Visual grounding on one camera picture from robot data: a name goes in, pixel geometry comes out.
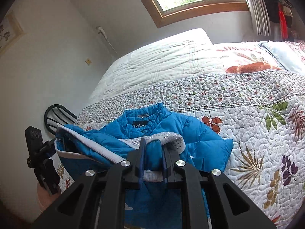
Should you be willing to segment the floral quilted bedspread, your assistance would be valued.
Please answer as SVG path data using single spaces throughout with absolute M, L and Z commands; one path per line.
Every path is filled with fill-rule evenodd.
M 304 43 L 212 44 L 201 29 L 116 60 L 74 126 L 162 103 L 234 146 L 224 173 L 275 224 L 304 220 Z

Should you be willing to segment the yellow wall socket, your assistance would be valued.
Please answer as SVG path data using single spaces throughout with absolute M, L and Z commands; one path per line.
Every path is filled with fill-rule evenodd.
M 87 63 L 87 65 L 91 65 L 92 61 L 91 61 L 89 58 L 87 58 L 87 59 L 85 60 L 85 63 Z

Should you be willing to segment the white wall mounted handset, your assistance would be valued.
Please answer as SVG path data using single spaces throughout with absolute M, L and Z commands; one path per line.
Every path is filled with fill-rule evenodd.
M 112 44 L 109 42 L 109 39 L 108 39 L 108 37 L 107 37 L 107 35 L 106 35 L 106 33 L 105 33 L 103 27 L 102 27 L 102 26 L 97 26 L 97 27 L 96 27 L 96 30 L 98 31 L 98 34 L 103 35 L 103 37 L 104 37 L 105 41 L 107 42 L 107 44 L 110 46 L 110 48 L 113 50 L 113 52 L 114 52 L 115 54 L 117 54 L 116 50 L 114 49 L 114 47 L 112 46 Z

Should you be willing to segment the blue puffer jacket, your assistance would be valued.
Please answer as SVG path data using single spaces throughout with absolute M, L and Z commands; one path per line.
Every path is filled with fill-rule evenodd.
M 232 139 L 223 139 L 192 116 L 169 111 L 162 103 L 122 115 L 99 130 L 59 126 L 55 149 L 73 179 L 85 171 L 104 171 L 146 145 L 143 183 L 125 196 L 125 221 L 142 228 L 181 228 L 181 198 L 177 189 L 163 181 L 162 149 L 168 145 L 180 159 L 200 171 L 225 170 L 232 152 Z

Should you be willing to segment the white pleated curtain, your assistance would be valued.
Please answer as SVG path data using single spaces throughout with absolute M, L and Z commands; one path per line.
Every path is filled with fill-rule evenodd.
M 269 15 L 264 0 L 246 0 L 254 32 L 258 36 L 270 36 Z

